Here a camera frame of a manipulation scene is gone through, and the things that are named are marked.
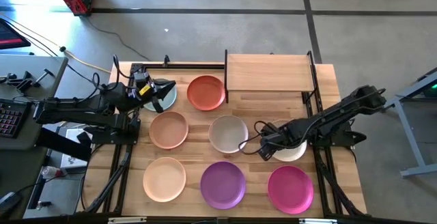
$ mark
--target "concrete floor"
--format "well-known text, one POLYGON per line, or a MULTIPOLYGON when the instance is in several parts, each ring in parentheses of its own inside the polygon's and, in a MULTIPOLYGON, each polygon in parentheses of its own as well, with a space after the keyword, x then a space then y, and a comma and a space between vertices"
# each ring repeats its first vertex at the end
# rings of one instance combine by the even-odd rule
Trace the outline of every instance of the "concrete floor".
MULTIPOLYGON (((60 0, 0 0, 0 6, 11 4, 18 9, 6 12, 8 16, 67 46, 89 63, 110 69, 114 53, 122 61, 142 60, 115 36, 92 29, 86 20, 69 13, 48 13, 50 5, 64 6, 60 0)), ((311 4, 314 10, 437 10, 437 0, 311 0, 311 4)), ((302 0, 96 0, 95 7, 304 9, 302 0)), ((223 61, 226 48, 231 53, 304 54, 311 50, 306 17, 301 15, 93 14, 89 19, 101 29, 118 32, 127 44, 159 61, 166 54, 174 61, 223 61)), ((385 96, 391 98, 437 66, 437 17, 314 16, 314 21, 322 61, 334 64, 342 96, 370 84, 387 88, 385 96)), ((34 47, 30 51, 45 55, 34 47)), ((88 76, 94 71, 74 60, 70 63, 88 76)), ((107 81, 108 74, 99 74, 107 81)), ((92 88, 67 71, 58 96, 83 97, 92 88), (77 81, 77 85, 72 87, 66 80, 77 81)), ((400 176, 400 169, 416 163, 396 114, 359 116, 354 129, 368 137, 356 147, 368 212, 382 218, 437 223, 437 173, 408 179, 400 176)), ((437 160, 436 148, 435 144, 421 145, 429 162, 437 160)), ((51 184, 44 189, 42 200, 59 203, 57 207, 26 216, 74 211, 77 183, 56 180, 51 184)))

